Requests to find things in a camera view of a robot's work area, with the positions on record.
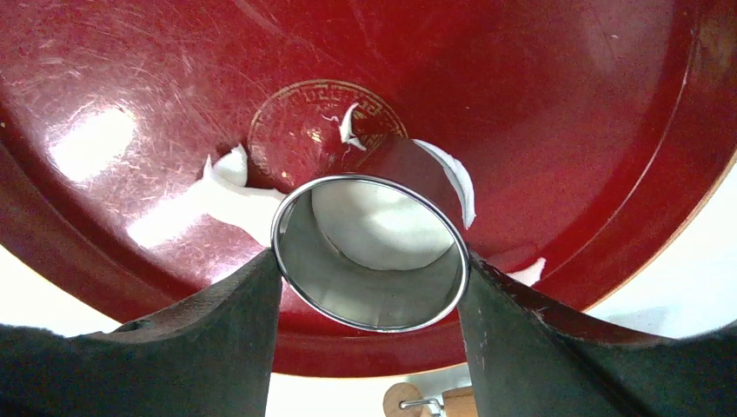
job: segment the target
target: cup rim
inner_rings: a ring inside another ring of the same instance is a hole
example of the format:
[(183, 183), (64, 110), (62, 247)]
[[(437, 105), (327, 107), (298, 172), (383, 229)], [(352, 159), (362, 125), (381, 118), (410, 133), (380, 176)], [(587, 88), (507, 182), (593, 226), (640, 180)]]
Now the cup rim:
[[(298, 198), (300, 198), (304, 193), (312, 189), (315, 189), (317, 187), (330, 184), (330, 183), (335, 183), (335, 182), (366, 182), (366, 183), (386, 187), (389, 189), (393, 189), (394, 191), (397, 191), (397, 192), (400, 192), (406, 195), (407, 197), (411, 198), (415, 202), (420, 203), (425, 209), (433, 213), (433, 215), (435, 215), (443, 223), (446, 230), (453, 237), (455, 248), (458, 250), (460, 258), (461, 258), (461, 277), (460, 277), (461, 282), (458, 286), (458, 290), (456, 291), (456, 294), (453, 300), (450, 303), (448, 303), (445, 306), (445, 308), (443, 308), (443, 310), (438, 312), (435, 316), (433, 316), (429, 320), (425, 320), (417, 324), (410, 324), (406, 326), (392, 326), (392, 327), (371, 325), (368, 323), (350, 320), (346, 317), (335, 314), (326, 308), (323, 308), (312, 297), (310, 297), (307, 293), (302, 291), (302, 289), (294, 281), (294, 279), (291, 276), (289, 276), (287, 267), (286, 265), (284, 265), (284, 262), (282, 260), (280, 243), (278, 239), (279, 229), (282, 225), (284, 217), (288, 213), (289, 208), (292, 207), (293, 203)], [(409, 189), (401, 185), (398, 182), (394, 182), (386, 178), (382, 178), (380, 176), (375, 176), (375, 175), (363, 175), (363, 174), (328, 175), (328, 176), (316, 178), (315, 180), (311, 180), (309, 182), (304, 183), (300, 187), (297, 187), (294, 191), (289, 193), (289, 195), (287, 195), (287, 197), (285, 197), (284, 200), (282, 200), (282, 203), (279, 204), (279, 207), (276, 209), (273, 220), (271, 222), (271, 249), (274, 252), (274, 255), (276, 257), (276, 263), (279, 267), (279, 270), (282, 272), (282, 276), (284, 277), (284, 279), (287, 281), (287, 283), (292, 288), (292, 290), (294, 290), (295, 293), (303, 301), (305, 301), (310, 307), (312, 307), (317, 312), (327, 316), (329, 319), (332, 319), (333, 321), (340, 322), (341, 324), (344, 324), (352, 328), (358, 328), (360, 330), (366, 330), (366, 331), (375, 332), (375, 333), (410, 332), (413, 330), (419, 330), (421, 328), (429, 327), (437, 323), (438, 321), (442, 320), (455, 309), (455, 307), (458, 305), (458, 302), (461, 300), (463, 295), (466, 293), (466, 289), (468, 287), (468, 279), (471, 274), (470, 256), (468, 252), (468, 246), (466, 245), (466, 242), (463, 240), (463, 237), (461, 236), (461, 233), (458, 231), (458, 228), (450, 221), (450, 219), (433, 202), (431, 202), (428, 198), (424, 197), (423, 195), (418, 194), (414, 190)]]

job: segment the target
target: scratch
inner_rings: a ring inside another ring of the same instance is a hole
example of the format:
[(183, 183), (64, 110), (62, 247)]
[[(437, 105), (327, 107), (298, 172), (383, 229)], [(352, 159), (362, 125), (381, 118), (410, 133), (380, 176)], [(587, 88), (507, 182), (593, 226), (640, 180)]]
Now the scratch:
[(88, 102), (80, 106), (79, 109), (77, 109), (74, 113), (72, 113), (71, 116), (69, 116), (69, 118), (67, 118), (67, 123), (71, 123), (71, 121), (74, 120), (76, 115), (80, 114), (82, 110), (87, 109), (89, 106), (93, 104), (95, 104), (95, 100), (89, 100)]
[(355, 0), (350, 1), (350, 7), (353, 9), (353, 16), (355, 17), (355, 20), (358, 22), (358, 28), (361, 29), (361, 33), (363, 34), (363, 39), (366, 40), (366, 46), (369, 50), (374, 54), (376, 59), (387, 65), (388, 67), (392, 68), (391, 65), (389, 65), (389, 62), (386, 58), (379, 52), (378, 48), (376, 48), (376, 42), (374, 42), (374, 39), (368, 34), (369, 31), (366, 30), (366, 22), (363, 18), (363, 13), (361, 13), (361, 8), (358, 3), (355, 2)]
[(217, 30), (217, 34), (222, 35), (222, 32), (220, 31), (220, 26), (218, 26), (216, 20), (212, 17), (207, 8), (202, 6), (200, 6), (200, 8), (205, 12), (206, 15), (208, 15), (209, 20), (212, 22), (212, 25), (215, 26), (215, 29)]
[(258, 10), (254, 9), (253, 6), (246, 3), (245, 0), (233, 0), (233, 3), (235, 3), (236, 7), (245, 13), (246, 16), (250, 17), (251, 20), (271, 35), (283, 36), (283, 30), (279, 26), (273, 24), (264, 15), (259, 13)]
[(117, 24), (119, 24), (119, 25), (123, 26), (124, 28), (128, 28), (128, 29), (130, 29), (130, 30), (133, 30), (134, 32), (138, 32), (138, 33), (141, 33), (141, 34), (143, 34), (143, 35), (145, 35), (145, 36), (148, 36), (148, 37), (155, 37), (153, 33), (151, 33), (151, 32), (148, 32), (147, 30), (144, 30), (143, 28), (141, 28), (141, 27), (138, 27), (138, 26), (134, 25), (133, 23), (128, 23), (128, 22), (125, 22), (125, 21), (123, 21), (123, 20), (119, 20), (119, 21), (117, 22)]
[(596, 12), (596, 9), (594, 9), (594, 6), (592, 4), (588, 4), (588, 8), (594, 14), (596, 23), (599, 24), (599, 30), (601, 31), (601, 36), (604, 38), (604, 41), (606, 41), (607, 48), (609, 48), (609, 53), (612, 54), (612, 60), (614, 60), (616, 56), (614, 55), (614, 48), (612, 48), (612, 38), (607, 36), (607, 34), (604, 32), (604, 23), (601, 22), (601, 19), (599, 18), (599, 13)]
[(229, 69), (231, 69), (231, 70), (233, 70), (233, 71), (237, 72), (237, 73), (238, 73), (238, 74), (240, 74), (240, 75), (241, 75), (241, 76), (242, 76), (243, 78), (245, 78), (245, 80), (246, 80), (246, 81), (248, 81), (248, 82), (249, 82), (249, 83), (250, 83), (251, 85), (253, 85), (253, 86), (254, 86), (254, 87), (256, 87), (256, 88), (257, 88), (257, 89), (258, 89), (259, 91), (261, 91), (261, 92), (262, 92), (262, 94), (264, 94), (265, 96), (269, 96), (269, 93), (267, 93), (267, 92), (266, 92), (266, 90), (265, 90), (265, 89), (263, 89), (263, 87), (262, 87), (261, 85), (259, 85), (259, 83), (257, 83), (256, 81), (254, 81), (254, 80), (253, 80), (253, 79), (252, 79), (251, 77), (249, 77), (249, 76), (245, 75), (245, 74), (244, 74), (244, 73), (243, 73), (242, 71), (240, 71), (240, 70), (239, 70), (238, 68), (236, 68), (236, 67), (234, 67), (234, 66), (232, 66), (232, 65), (229, 65), (229, 66), (228, 66), (228, 67), (226, 67), (226, 68), (229, 68)]
[(258, 10), (254, 9), (253, 6), (246, 3), (245, 0), (233, 0), (233, 3), (235, 3), (238, 9), (240, 9), (243, 13), (245, 13), (246, 16), (250, 17), (251, 20), (253, 20), (256, 24), (258, 24), (262, 29), (266, 30), (269, 34), (274, 35), (274, 36), (279, 36), (282, 38), (286, 38), (288, 40), (294, 40), (303, 46), (310, 47), (312, 51), (315, 53), (315, 57), (317, 58), (318, 62), (320, 61), (320, 55), (323, 55), (323, 56), (326, 56), (328, 59), (330, 59), (333, 63), (341, 64), (340, 61), (332, 57), (329, 53), (318, 48), (317, 46), (315, 46), (314, 43), (310, 42), (309, 40), (299, 35), (292, 35), (290, 37), (286, 37), (286, 34), (279, 26), (277, 26), (276, 24), (268, 20), (268, 18), (266, 18), (261, 13), (259, 13)]
[(64, 60), (60, 56), (48, 57), (41, 58), (38, 63), (40, 63), (41, 65), (61, 65), (62, 63), (64, 63)]
[(93, 57), (95, 57), (95, 58), (97, 58), (97, 59), (102, 59), (103, 61), (107, 61), (107, 62), (109, 62), (109, 63), (111, 63), (111, 62), (112, 62), (112, 60), (111, 60), (111, 59), (109, 59), (109, 58), (106, 58), (106, 57), (104, 57), (104, 56), (102, 56), (102, 55), (98, 55), (98, 54), (96, 54), (96, 53), (95, 53), (94, 51), (92, 51), (92, 50), (90, 50), (90, 49), (88, 49), (88, 48), (77, 48), (76, 52), (77, 52), (78, 54), (82, 54), (82, 55), (87, 55), (87, 56), (93, 56)]
[(51, 45), (53, 45), (55, 42), (56, 42), (56, 39), (49, 39), (48, 41), (42, 43), (41, 46), (39, 46), (38, 48), (40, 50), (45, 50), (46, 48), (51, 47)]
[(96, 26), (95, 24), (93, 24), (92, 22), (82, 22), (82, 24), (85, 25), (85, 26), (87, 26), (88, 28), (94, 30), (95, 32), (99, 32), (99, 33), (102, 33), (103, 35), (107, 35), (107, 36), (110, 36), (110, 37), (115, 37), (115, 38), (120, 39), (120, 36), (119, 35), (116, 35), (116, 34), (114, 34), (112, 32), (108, 32), (106, 30), (102, 30), (98, 26)]

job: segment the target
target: red lacquer surface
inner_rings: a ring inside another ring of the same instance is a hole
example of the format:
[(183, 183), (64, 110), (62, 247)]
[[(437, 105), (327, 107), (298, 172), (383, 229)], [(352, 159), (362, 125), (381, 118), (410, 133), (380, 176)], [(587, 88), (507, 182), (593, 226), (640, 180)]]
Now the red lacquer surface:
[[(358, 101), (356, 131), (423, 139), (468, 168), (474, 251), (506, 270), (547, 257), (536, 287), (583, 309), (727, 166), (736, 28), (728, 1), (12, 2), (0, 241), (105, 314), (150, 313), (261, 250), (191, 208), (207, 154), (243, 143), (250, 184), (288, 192), (342, 161), (329, 119)], [(366, 334), (284, 290), (277, 372), (464, 360), (456, 316)]]

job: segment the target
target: wooden peg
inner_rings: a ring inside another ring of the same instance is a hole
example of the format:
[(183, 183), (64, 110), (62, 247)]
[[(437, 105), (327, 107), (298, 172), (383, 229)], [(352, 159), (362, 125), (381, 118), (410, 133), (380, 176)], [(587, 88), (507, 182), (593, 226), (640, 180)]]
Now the wooden peg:
[(403, 401), (421, 400), (422, 394), (412, 384), (400, 382), (391, 386), (384, 394), (384, 414), (387, 417), (430, 417), (427, 407), (400, 408)]

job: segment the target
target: wooden object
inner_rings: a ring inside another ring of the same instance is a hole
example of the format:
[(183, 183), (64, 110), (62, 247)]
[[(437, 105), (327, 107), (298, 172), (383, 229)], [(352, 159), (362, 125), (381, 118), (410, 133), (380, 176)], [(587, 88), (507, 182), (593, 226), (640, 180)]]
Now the wooden object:
[(399, 408), (402, 401), (421, 399), (422, 394), (414, 385), (407, 382), (394, 384), (384, 394), (384, 414), (387, 417), (430, 417), (427, 407)]
[(476, 400), (472, 387), (451, 389), (442, 393), (446, 417), (477, 417)]

